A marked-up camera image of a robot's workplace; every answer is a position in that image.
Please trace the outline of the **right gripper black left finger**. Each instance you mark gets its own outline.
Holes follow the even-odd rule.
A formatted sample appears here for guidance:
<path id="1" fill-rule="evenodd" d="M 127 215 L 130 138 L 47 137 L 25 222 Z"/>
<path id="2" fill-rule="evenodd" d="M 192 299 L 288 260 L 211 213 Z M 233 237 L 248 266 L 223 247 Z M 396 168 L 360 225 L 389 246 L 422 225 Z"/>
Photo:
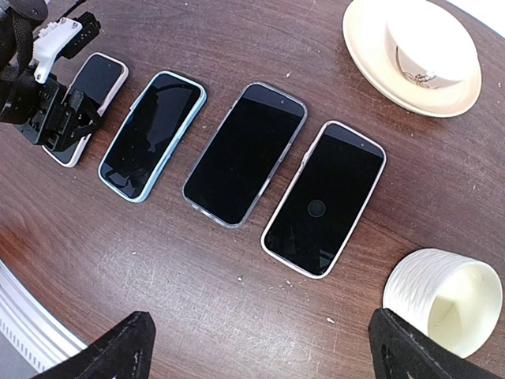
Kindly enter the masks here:
<path id="1" fill-rule="evenodd" d="M 83 351 L 39 377 L 148 378 L 155 334 L 150 313 L 135 311 Z"/>

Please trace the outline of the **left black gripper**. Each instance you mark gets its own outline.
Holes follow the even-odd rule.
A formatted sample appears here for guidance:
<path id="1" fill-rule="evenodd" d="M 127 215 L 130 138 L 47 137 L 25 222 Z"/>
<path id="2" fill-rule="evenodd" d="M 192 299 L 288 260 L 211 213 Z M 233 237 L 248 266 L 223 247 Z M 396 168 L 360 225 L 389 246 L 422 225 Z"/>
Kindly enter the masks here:
<path id="1" fill-rule="evenodd" d="M 99 113 L 81 90 L 69 90 L 50 72 L 44 84 L 33 73 L 33 44 L 49 23 L 45 1 L 1 3 L 1 120 L 33 145 L 65 150 L 99 128 Z"/>

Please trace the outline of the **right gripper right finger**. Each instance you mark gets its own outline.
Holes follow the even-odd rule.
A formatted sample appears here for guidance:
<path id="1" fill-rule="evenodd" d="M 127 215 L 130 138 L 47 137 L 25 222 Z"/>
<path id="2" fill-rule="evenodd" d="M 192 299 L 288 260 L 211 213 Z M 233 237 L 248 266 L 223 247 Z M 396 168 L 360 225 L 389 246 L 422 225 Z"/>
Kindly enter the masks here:
<path id="1" fill-rule="evenodd" d="M 449 352 L 389 309 L 374 311 L 368 326 L 377 378 L 496 378 Z"/>

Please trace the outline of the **light blue smartphone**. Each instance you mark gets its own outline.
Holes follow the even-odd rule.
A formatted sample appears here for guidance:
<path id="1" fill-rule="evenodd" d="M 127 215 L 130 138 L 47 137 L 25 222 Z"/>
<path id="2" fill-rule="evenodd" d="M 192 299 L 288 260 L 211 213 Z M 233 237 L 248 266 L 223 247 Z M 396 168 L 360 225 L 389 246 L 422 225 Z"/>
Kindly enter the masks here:
<path id="1" fill-rule="evenodd" d="M 100 180 L 128 202 L 145 201 L 206 99 L 204 87 L 187 77 L 154 75 L 102 158 Z"/>

